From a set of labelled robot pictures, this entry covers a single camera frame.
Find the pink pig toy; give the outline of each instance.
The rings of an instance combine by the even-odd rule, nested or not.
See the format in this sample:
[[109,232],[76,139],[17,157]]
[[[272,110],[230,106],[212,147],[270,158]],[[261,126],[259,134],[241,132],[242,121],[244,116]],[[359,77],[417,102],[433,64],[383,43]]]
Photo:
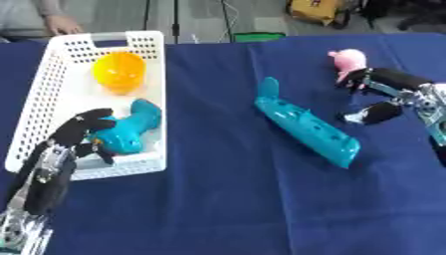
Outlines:
[[334,65],[339,70],[337,82],[342,81],[349,72],[367,67],[367,57],[362,51],[346,49],[339,52],[329,52],[334,58]]

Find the teal toy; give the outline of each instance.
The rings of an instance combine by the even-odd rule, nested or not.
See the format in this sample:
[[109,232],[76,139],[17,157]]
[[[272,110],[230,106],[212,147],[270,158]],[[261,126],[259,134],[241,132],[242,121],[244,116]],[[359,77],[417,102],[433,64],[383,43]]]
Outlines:
[[279,99],[279,82],[266,78],[259,86],[256,107],[294,138],[328,159],[348,168],[359,152],[357,139],[305,110]]
[[117,120],[116,126],[97,131],[90,135],[89,140],[100,143],[106,150],[117,154],[132,154],[143,151],[144,144],[140,136],[149,129],[158,128],[161,122],[161,109],[153,103],[138,99],[131,104],[131,115]]

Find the orange plastic bowl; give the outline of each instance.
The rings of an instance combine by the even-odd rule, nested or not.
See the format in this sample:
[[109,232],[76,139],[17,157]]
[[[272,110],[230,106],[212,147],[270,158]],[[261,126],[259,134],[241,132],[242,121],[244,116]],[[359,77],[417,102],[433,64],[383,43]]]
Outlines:
[[144,73],[142,57],[129,52],[110,53],[98,59],[93,66],[93,75],[98,83],[118,95],[140,87]]

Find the metal robot arm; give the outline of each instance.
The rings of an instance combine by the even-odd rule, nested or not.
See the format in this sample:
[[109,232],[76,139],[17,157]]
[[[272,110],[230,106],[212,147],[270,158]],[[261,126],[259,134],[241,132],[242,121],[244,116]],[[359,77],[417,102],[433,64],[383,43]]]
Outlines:
[[386,95],[390,100],[357,113],[342,114],[340,118],[343,121],[376,124],[400,116],[403,107],[412,107],[437,145],[446,145],[446,94],[434,82],[391,69],[370,68],[351,72],[338,83],[352,92],[362,84],[366,91]]
[[113,128],[114,121],[102,120],[111,114],[110,109],[79,114],[35,147],[6,195],[6,209],[0,214],[0,255],[43,254],[53,233],[49,217],[68,190],[76,159],[97,153],[112,163],[112,155],[99,144],[82,143],[91,131]]

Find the dark blue fabric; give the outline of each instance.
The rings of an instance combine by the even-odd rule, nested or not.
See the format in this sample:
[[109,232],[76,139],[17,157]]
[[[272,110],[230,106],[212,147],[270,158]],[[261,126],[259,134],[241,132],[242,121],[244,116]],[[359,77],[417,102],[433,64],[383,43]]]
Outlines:
[[[382,98],[335,89],[327,51],[358,48],[370,66],[440,82],[445,45],[445,36],[413,34],[167,47],[168,169],[74,182],[47,254],[444,254],[446,168],[424,127],[411,111],[373,127],[337,123],[338,111]],[[0,159],[43,50],[0,46]],[[265,76],[281,82],[283,98],[359,139],[349,170],[253,108]],[[0,191],[9,180],[1,171]]]

